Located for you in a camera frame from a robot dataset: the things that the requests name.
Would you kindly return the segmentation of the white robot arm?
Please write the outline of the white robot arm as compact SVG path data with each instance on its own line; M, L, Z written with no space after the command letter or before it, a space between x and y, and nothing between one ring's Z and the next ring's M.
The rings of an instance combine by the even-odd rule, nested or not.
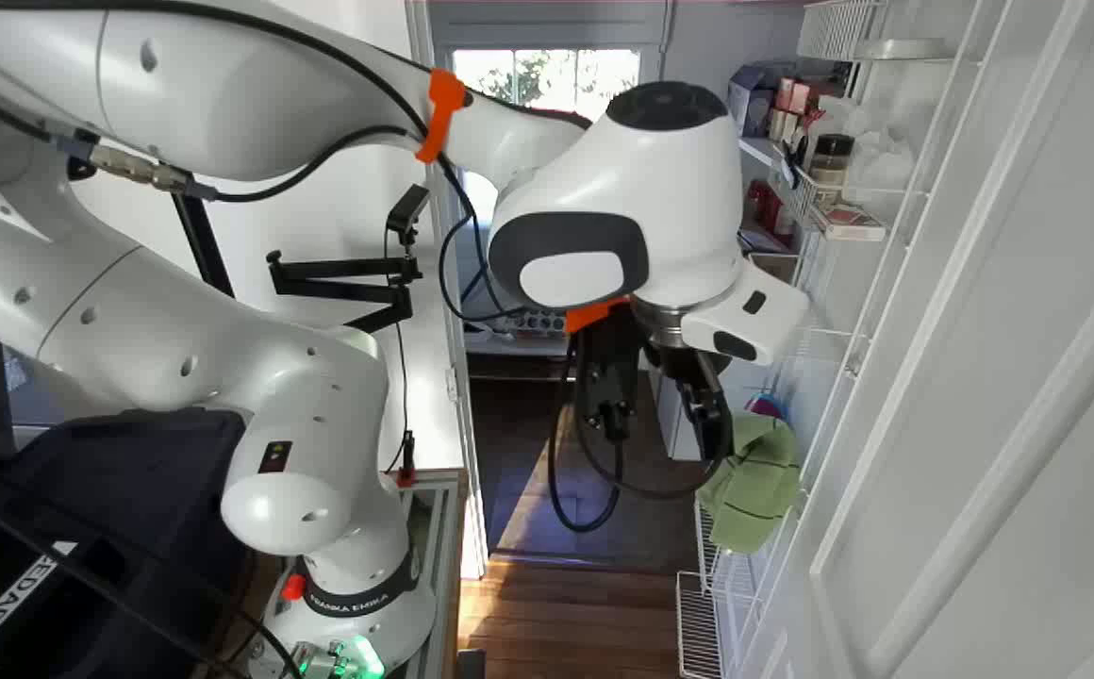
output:
M235 303L71 193L95 166L225 200L374 127L494 186L489 270L540 308L627 299L675 354L769 363L806 299L740 251L735 127L697 81L638 81L569 117L271 0L0 0L0 342L95 402L241 413L223 520L304 579L271 606L280 650L366 640L398 667L432 630L432 591L374 460L376 342Z

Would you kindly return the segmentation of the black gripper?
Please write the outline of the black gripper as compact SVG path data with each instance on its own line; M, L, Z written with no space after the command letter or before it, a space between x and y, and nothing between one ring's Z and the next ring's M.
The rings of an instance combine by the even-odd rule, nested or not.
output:
M642 342L645 330L627 304L607 308L577 330L577 402L607 441L631 436Z

